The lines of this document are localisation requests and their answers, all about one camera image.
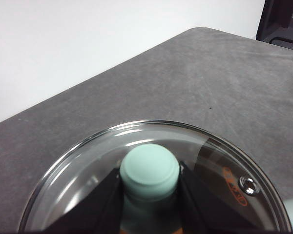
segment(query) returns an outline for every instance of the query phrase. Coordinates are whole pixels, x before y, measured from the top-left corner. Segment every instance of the gray table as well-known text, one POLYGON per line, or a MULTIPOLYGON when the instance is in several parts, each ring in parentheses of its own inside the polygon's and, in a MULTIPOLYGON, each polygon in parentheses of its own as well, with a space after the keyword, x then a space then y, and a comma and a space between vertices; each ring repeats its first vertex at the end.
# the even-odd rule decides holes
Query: gray table
POLYGON ((283 199, 293 197, 293 51, 193 28, 0 123, 0 231, 18 228, 38 180, 66 150, 139 119, 228 139, 283 199))

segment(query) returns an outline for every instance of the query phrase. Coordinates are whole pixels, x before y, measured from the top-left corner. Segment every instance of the lid knob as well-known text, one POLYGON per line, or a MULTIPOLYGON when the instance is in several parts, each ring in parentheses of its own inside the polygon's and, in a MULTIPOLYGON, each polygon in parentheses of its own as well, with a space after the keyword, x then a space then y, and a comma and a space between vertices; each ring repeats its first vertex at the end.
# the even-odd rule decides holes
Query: lid knob
POLYGON ((145 202, 159 201, 175 191, 179 163, 165 147, 143 144, 125 156, 120 175, 125 192, 131 198, 145 202))

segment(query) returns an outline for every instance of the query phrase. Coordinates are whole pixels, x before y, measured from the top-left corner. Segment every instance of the glass lid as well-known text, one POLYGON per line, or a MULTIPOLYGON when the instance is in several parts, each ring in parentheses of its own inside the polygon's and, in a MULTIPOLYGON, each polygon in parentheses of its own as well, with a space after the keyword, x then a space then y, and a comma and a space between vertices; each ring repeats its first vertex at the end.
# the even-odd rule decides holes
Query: glass lid
POLYGON ((111 127, 61 156, 34 190, 20 231, 47 228, 84 199, 113 168, 119 167, 131 149, 145 143, 169 149, 215 195, 254 226, 264 230, 292 230, 275 188, 244 152, 203 129, 155 120, 111 127))

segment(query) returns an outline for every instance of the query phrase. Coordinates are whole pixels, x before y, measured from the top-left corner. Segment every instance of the orange logo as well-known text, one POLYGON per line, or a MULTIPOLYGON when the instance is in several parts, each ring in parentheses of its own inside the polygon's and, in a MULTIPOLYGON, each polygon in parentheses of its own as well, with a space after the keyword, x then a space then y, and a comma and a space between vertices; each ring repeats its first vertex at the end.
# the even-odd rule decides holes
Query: orange logo
POLYGON ((248 201, 242 195, 237 183, 234 181, 234 177, 232 175, 230 168, 223 167, 223 175, 234 198, 240 203, 240 205, 247 206, 248 201))

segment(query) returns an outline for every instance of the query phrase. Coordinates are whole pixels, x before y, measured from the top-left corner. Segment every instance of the white wall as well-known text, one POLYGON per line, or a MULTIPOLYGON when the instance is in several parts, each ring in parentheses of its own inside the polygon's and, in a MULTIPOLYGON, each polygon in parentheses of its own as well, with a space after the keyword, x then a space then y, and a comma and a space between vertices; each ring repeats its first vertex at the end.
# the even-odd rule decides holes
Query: white wall
POLYGON ((192 27, 252 38, 265 0, 0 0, 0 122, 192 27))

